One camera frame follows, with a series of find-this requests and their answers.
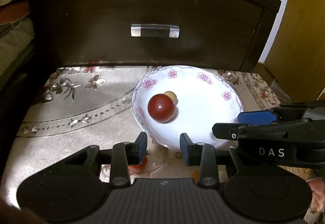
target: wooden cabinet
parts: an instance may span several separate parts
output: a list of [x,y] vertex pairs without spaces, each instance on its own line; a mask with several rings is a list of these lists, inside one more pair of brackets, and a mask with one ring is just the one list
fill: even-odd
[[317,99],[325,87],[325,0],[288,0],[265,66],[293,102]]

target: drawer handle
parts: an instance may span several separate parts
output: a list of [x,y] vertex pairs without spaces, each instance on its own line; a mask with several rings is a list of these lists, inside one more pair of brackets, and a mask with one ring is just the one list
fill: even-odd
[[166,24],[132,24],[131,36],[178,38],[179,27]]

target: orange object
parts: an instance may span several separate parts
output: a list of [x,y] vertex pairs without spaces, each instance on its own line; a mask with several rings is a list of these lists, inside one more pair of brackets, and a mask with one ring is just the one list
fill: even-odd
[[192,174],[192,178],[194,180],[194,183],[197,185],[198,182],[199,182],[199,171],[195,171],[193,174]]
[[26,17],[30,12],[27,0],[14,2],[0,8],[0,25],[15,23]]
[[144,170],[144,168],[146,167],[147,162],[148,162],[148,159],[147,159],[147,156],[145,156],[143,158],[143,161],[142,161],[142,164],[141,165],[138,165],[138,166],[134,166],[134,165],[129,166],[129,170],[130,171],[132,170],[132,171],[140,172],[140,171]]

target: blue gripper pad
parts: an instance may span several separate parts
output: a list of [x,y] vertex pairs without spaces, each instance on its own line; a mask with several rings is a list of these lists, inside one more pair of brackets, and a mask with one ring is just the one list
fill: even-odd
[[273,114],[268,110],[241,112],[237,117],[238,123],[252,125],[267,125],[277,122],[277,114]]

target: white bowl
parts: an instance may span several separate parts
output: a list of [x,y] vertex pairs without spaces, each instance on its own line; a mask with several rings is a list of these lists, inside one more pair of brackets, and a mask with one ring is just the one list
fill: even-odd
[[[176,94],[177,112],[168,122],[159,123],[148,113],[147,105],[155,94],[172,91]],[[205,142],[220,148],[227,140],[212,134],[215,123],[236,122],[243,111],[235,91],[217,75],[191,66],[167,66],[145,75],[132,94],[132,110],[143,131],[159,144],[179,149],[181,133],[193,143]]]

